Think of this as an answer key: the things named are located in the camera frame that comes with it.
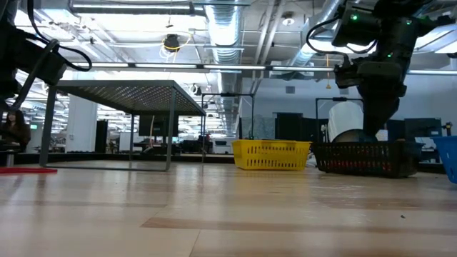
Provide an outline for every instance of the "person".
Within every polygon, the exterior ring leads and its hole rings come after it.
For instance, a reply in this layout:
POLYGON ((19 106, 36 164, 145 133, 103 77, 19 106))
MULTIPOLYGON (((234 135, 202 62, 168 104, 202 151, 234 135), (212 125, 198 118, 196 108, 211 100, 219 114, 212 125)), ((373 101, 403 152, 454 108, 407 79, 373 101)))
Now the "person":
POLYGON ((30 127, 26 124, 24 114, 20 110, 8 113, 6 123, 1 126, 1 130, 15 135, 4 134, 2 138, 7 143, 18 143, 21 148, 25 149, 30 142, 30 127))

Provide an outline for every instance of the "desk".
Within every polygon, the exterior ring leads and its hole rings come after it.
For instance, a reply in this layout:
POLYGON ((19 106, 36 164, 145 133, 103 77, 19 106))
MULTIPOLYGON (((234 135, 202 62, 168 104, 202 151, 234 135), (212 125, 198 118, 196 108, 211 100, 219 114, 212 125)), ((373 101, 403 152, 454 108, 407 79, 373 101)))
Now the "desk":
POLYGON ((134 147, 135 115, 169 115, 169 135, 166 164, 163 168, 111 168, 120 171, 167 171, 171 163, 171 145, 173 139, 174 115, 206 116, 206 112, 172 80, 150 81, 100 81, 73 80, 60 81, 56 86, 49 86, 44 119, 43 138, 41 140, 40 166, 50 168, 85 168, 106 170, 107 167, 88 166, 49 166, 49 142, 54 117, 56 92, 63 91, 98 104, 131 114, 130 152, 132 161, 134 147))

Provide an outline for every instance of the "ceiling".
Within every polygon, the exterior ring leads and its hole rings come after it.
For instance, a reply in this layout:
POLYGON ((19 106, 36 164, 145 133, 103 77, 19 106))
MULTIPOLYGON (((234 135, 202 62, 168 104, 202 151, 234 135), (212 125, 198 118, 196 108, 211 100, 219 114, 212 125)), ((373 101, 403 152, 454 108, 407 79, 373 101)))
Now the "ceiling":
MULTIPOLYGON (((119 1, 109 0, 78 0, 78 4, 119 4, 119 1)), ((241 55, 242 64, 252 64, 259 38, 261 27, 265 21, 266 10, 269 0, 248 0, 250 6, 243 7, 241 21, 241 42, 239 46, 243 49, 241 55)), ((165 7, 188 4, 187 1, 140 1, 125 0, 125 4, 161 4, 165 7)), ((373 5, 376 0, 363 0, 362 4, 373 5)), ((270 48, 266 62, 282 61, 285 62, 292 58, 301 49, 302 39, 301 30, 307 18, 318 14, 324 4, 324 0, 286 0, 282 14, 275 14, 277 6, 273 9, 274 15, 268 31, 272 30, 272 23, 276 15, 289 13, 293 23, 289 26, 284 25, 280 19, 276 33, 273 38, 273 45, 270 48)), ((453 14, 454 1, 439 1, 434 7, 434 12, 450 11, 453 14)), ((45 8, 35 11, 36 23, 39 30, 49 38, 58 39, 62 45, 71 46, 88 54, 93 62, 144 62, 144 63, 206 63, 214 62, 213 52, 207 49, 211 46, 211 39, 208 32, 208 21, 203 16, 189 15, 151 15, 151 14, 104 14, 104 13, 78 13, 72 14, 69 10, 59 8, 45 8), (173 56, 167 56, 163 50, 162 41, 167 34, 176 34, 182 47, 173 56)), ((34 32, 26 14, 20 11, 16 17, 16 26, 25 31, 34 32)), ((417 49, 411 60, 411 69, 440 69, 449 64, 449 58, 445 54, 436 54, 445 46, 452 46, 457 42, 457 31, 449 28, 428 35, 428 38, 419 39, 417 49)), ((84 60, 71 52, 62 52, 70 61, 83 62, 84 60)), ((317 56, 314 55, 310 64, 314 66, 334 66, 341 60, 338 56, 317 56)), ((65 79, 173 79, 185 90, 189 91, 192 85, 202 88, 202 91, 218 93, 218 76, 216 73, 170 73, 170 72, 135 72, 135 71, 97 71, 90 75, 78 75, 76 72, 67 71, 65 79)), ((24 81, 26 74, 20 73, 18 79, 24 81)), ((316 74, 315 79, 326 79, 327 73, 316 74)), ((261 91, 265 97, 270 86, 281 83, 281 80, 266 79, 261 86, 265 90, 261 91)), ((189 94, 200 101, 199 96, 189 94)), ((42 121, 44 115, 44 104, 46 103, 46 88, 37 81, 29 94, 28 101, 24 104, 29 119, 32 121, 42 121)), ((61 113, 56 113, 56 124, 54 131, 65 129, 68 117, 68 97, 61 96, 57 109, 61 113)), ((218 119, 218 112, 221 112, 221 100, 216 97, 211 99, 208 111, 213 116, 209 118, 211 124, 210 132, 224 134, 224 121, 218 119)), ((109 119, 110 128, 116 131, 127 131, 125 126, 129 124, 128 116, 122 112, 109 109, 104 106, 99 107, 99 119, 109 119)), ((181 117, 180 129, 189 133, 198 133, 199 118, 190 119, 181 117)))

